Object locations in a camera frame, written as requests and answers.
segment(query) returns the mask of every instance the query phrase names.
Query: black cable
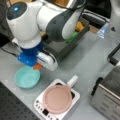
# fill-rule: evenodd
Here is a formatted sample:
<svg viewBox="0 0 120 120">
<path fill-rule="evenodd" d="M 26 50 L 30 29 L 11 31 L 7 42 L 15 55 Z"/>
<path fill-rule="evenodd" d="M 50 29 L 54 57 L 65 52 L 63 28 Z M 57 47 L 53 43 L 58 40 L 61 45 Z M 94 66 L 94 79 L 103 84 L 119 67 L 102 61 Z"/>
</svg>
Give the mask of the black cable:
<svg viewBox="0 0 120 120">
<path fill-rule="evenodd" d="M 10 55 L 12 55 L 12 56 L 14 56 L 14 57 L 18 57 L 17 54 L 12 53 L 12 52 L 8 52 L 8 51 L 6 51 L 5 49 L 3 49 L 1 46 L 0 46 L 0 49 L 1 49 L 2 51 L 4 51 L 4 52 L 6 52 L 6 53 L 8 53 L 8 54 L 10 54 Z"/>
<path fill-rule="evenodd" d="M 103 17 L 101 17 L 101 16 L 99 16 L 99 15 L 97 15 L 97 14 L 95 14 L 95 13 L 92 13 L 92 12 L 89 12 L 89 11 L 84 11 L 82 14 L 84 14 L 84 13 L 89 13 L 89 14 L 95 15 L 95 16 L 101 18 L 102 20 L 104 20 L 105 23 L 108 22 L 105 18 L 103 18 Z"/>
</svg>

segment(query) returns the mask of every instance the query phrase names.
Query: blue object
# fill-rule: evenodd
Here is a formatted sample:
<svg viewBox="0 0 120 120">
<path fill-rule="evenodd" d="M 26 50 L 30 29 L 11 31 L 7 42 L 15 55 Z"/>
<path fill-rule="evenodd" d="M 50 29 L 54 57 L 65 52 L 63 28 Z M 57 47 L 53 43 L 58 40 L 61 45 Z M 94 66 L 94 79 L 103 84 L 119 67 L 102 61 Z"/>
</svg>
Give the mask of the blue object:
<svg viewBox="0 0 120 120">
<path fill-rule="evenodd" d="M 39 51 L 44 48 L 44 43 L 41 41 L 37 46 L 29 49 L 21 48 L 22 52 L 27 56 L 36 57 Z"/>
<path fill-rule="evenodd" d="M 35 87 L 40 80 L 40 71 L 33 70 L 33 68 L 25 66 L 19 69 L 15 75 L 16 84 L 25 89 Z"/>
<path fill-rule="evenodd" d="M 19 8 L 18 8 L 18 7 L 15 7 L 15 8 L 14 8 L 14 11 L 15 11 L 15 12 L 16 12 L 16 11 L 18 11 L 18 10 L 19 10 Z"/>
<path fill-rule="evenodd" d="M 33 67 L 36 62 L 37 62 L 37 58 L 34 56 L 27 56 L 24 53 L 21 53 L 18 57 L 18 60 L 22 63 L 24 63 L 25 65 L 28 65 L 30 67 Z"/>
</svg>

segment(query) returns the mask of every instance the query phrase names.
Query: white table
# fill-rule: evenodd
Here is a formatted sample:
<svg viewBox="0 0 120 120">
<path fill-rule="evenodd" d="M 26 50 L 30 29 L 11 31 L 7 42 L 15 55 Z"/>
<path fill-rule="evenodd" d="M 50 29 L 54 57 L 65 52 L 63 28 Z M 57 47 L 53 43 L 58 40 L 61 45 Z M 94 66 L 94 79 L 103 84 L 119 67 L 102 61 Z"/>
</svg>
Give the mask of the white table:
<svg viewBox="0 0 120 120">
<path fill-rule="evenodd" d="M 107 120 L 91 106 L 90 94 L 97 78 L 105 77 L 112 70 L 113 66 L 107 62 L 107 56 L 115 47 L 116 44 L 112 41 L 88 32 L 54 72 L 42 69 L 40 83 L 29 90 L 19 88 L 14 82 L 14 75 L 23 64 L 0 50 L 0 81 L 44 120 L 34 109 L 34 100 L 56 78 L 67 82 L 72 76 L 77 75 L 79 81 L 74 89 L 81 94 L 81 99 L 67 114 L 65 120 Z M 18 52 L 12 44 L 4 48 Z"/>
</svg>

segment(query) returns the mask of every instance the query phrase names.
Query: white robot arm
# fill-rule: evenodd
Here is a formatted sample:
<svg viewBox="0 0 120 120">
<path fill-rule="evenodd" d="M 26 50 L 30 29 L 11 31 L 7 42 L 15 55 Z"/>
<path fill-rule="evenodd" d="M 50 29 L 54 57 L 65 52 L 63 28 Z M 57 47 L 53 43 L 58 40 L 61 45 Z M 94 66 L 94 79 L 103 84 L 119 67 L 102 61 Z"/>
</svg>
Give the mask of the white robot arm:
<svg viewBox="0 0 120 120">
<path fill-rule="evenodd" d="M 21 50 L 18 59 L 31 67 L 40 63 L 53 71 L 58 63 L 51 53 L 44 50 L 40 31 L 57 42 L 68 39 L 75 30 L 86 0 L 69 0 L 67 9 L 48 1 L 12 5 L 7 11 L 7 22 L 15 36 L 13 43 Z"/>
</svg>

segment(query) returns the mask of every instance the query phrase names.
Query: light blue bowl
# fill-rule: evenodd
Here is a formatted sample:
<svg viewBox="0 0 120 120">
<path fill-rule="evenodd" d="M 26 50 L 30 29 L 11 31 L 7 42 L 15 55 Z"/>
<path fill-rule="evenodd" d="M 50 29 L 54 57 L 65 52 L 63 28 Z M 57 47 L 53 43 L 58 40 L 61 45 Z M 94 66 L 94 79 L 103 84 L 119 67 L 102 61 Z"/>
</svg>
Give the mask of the light blue bowl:
<svg viewBox="0 0 120 120">
<path fill-rule="evenodd" d="M 35 87 L 40 80 L 40 71 L 33 70 L 32 67 L 22 67 L 20 68 L 15 75 L 16 84 L 25 89 Z"/>
</svg>

